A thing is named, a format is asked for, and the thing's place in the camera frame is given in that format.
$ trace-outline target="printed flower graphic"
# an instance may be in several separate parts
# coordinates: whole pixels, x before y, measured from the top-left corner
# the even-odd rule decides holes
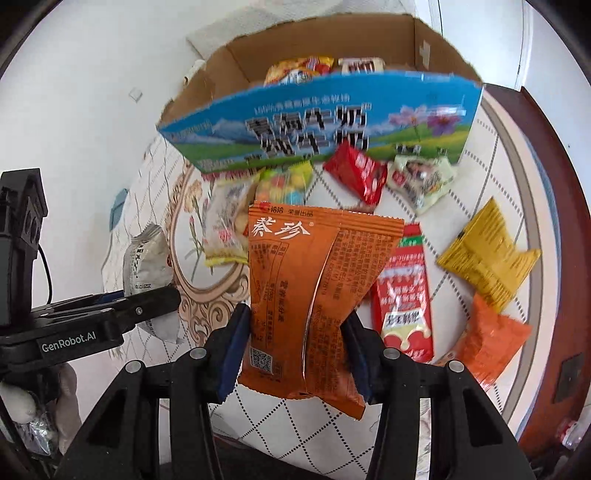
[[[401,127],[413,127],[419,141],[421,141],[421,135],[418,133],[417,127],[420,124],[425,123],[426,120],[427,107],[425,105],[421,105],[417,109],[413,109],[404,105],[400,109],[400,113],[391,113],[388,115],[388,122],[393,125],[399,125]]]
[[[193,184],[187,189],[187,193],[184,198],[184,211],[192,213],[195,211],[195,206],[198,205],[201,196],[203,195],[203,189],[201,182],[195,180]]]
[[[193,185],[191,185],[191,190],[194,189],[196,183],[198,183],[199,181],[196,181],[195,183],[193,183]],[[197,192],[199,194],[199,197],[201,197],[202,195],[202,191],[201,191],[201,184],[199,183],[199,191]],[[199,204],[197,203],[197,200],[199,197],[195,197],[191,194],[191,192],[188,192],[187,196],[185,197],[185,210],[187,209],[187,203],[188,200],[190,199],[192,202],[192,211],[197,215],[197,220],[199,220],[199,227],[201,228],[201,233],[203,233],[203,217],[202,217],[202,212],[199,211]],[[203,201],[203,211],[205,211],[205,209],[207,208],[207,203],[208,203],[208,198],[205,198],[205,200]],[[197,258],[195,259],[195,265],[193,267],[193,272],[191,273],[191,282],[195,279],[195,273],[197,272],[197,266],[199,265],[199,260],[201,259],[201,256],[205,253],[205,248],[203,247],[203,242],[199,240],[199,238],[197,237],[197,230],[195,228],[195,218],[193,218],[193,215],[189,215],[189,230],[191,231],[191,239],[193,240],[193,245],[194,248],[192,248],[186,255],[185,255],[185,260],[187,260],[191,255],[193,254],[197,254]],[[210,272],[211,275],[213,275],[213,267],[210,267]]]
[[[427,126],[434,137],[440,137],[454,133],[459,121],[460,117],[457,115],[431,115],[427,119]]]

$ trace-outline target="white snack bag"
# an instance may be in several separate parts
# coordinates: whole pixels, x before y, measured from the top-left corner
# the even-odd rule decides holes
[[[165,287],[173,280],[173,269],[168,264],[170,249],[160,226],[150,223],[143,232],[131,239],[123,258],[123,290],[126,297],[146,290]],[[150,335],[171,343],[178,338],[178,312],[139,323],[138,327]]]
[[[343,67],[341,73],[348,75],[357,72],[383,72],[385,63],[378,57],[366,57],[362,59],[339,59],[339,65]]]

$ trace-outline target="yellow snack package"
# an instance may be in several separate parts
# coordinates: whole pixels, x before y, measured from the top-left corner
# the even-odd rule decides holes
[[[500,313],[540,257],[540,250],[519,252],[492,197],[464,227],[437,264],[476,287]]]
[[[238,382],[279,398],[317,396],[360,419],[340,326],[370,289],[404,221],[320,207],[249,209],[251,339]]]

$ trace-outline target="orange snack bag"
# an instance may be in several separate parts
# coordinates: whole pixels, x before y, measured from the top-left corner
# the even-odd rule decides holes
[[[340,325],[402,238],[404,222],[319,207],[249,209],[251,340],[238,381],[279,398],[318,396],[353,418],[365,409]]]
[[[476,293],[466,330],[437,364],[459,360],[486,391],[503,373],[530,333],[530,325],[498,314]]]

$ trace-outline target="screw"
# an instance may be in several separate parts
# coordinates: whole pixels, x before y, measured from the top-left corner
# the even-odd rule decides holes
[[[458,360],[452,360],[449,362],[449,370],[457,374],[462,373],[464,371],[464,364]]]
[[[395,348],[385,348],[384,357],[389,358],[390,360],[396,360],[400,357],[400,351]]]
[[[191,353],[189,353],[189,355],[193,360],[199,360],[207,355],[207,350],[205,350],[205,348],[203,347],[198,346],[191,350]]]
[[[137,360],[132,360],[127,365],[125,365],[125,370],[127,370],[127,372],[130,374],[136,373],[140,368],[142,368],[142,364]]]

